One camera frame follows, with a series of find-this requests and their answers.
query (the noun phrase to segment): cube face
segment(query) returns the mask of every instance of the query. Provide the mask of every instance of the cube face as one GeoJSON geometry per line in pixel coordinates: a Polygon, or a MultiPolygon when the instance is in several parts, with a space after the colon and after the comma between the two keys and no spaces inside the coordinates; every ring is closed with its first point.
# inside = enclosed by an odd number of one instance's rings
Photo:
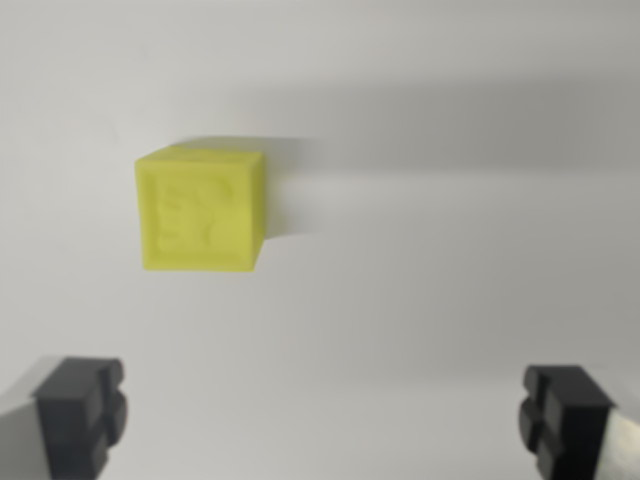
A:
{"type": "Polygon", "coordinates": [[[136,163],[150,270],[253,270],[264,239],[262,154],[169,147],[136,163]]]}

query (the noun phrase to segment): yellow cube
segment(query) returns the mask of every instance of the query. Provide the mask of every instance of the yellow cube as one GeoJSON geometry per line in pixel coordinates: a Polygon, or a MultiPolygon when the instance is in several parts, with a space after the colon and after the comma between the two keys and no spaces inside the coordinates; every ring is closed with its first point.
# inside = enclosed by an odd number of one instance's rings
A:
{"type": "Polygon", "coordinates": [[[150,270],[251,271],[264,240],[259,152],[168,147],[136,162],[150,270]]]}

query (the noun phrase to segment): white backdrop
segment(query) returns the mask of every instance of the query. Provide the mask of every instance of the white backdrop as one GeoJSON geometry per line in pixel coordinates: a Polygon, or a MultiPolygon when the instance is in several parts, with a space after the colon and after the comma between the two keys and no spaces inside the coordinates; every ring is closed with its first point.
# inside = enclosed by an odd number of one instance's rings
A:
{"type": "Polygon", "coordinates": [[[537,478],[524,367],[640,360],[639,20],[1,0],[0,388],[121,357],[105,480],[537,478]],[[255,273],[141,269],[133,162],[193,139],[269,154],[255,273]]]}

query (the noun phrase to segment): cube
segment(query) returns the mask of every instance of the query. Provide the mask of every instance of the cube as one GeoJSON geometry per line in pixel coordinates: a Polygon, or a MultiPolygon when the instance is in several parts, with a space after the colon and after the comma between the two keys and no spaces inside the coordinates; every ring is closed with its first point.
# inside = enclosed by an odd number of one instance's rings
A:
{"type": "Polygon", "coordinates": [[[172,146],[136,162],[143,265],[252,271],[265,234],[264,158],[172,146]]]}

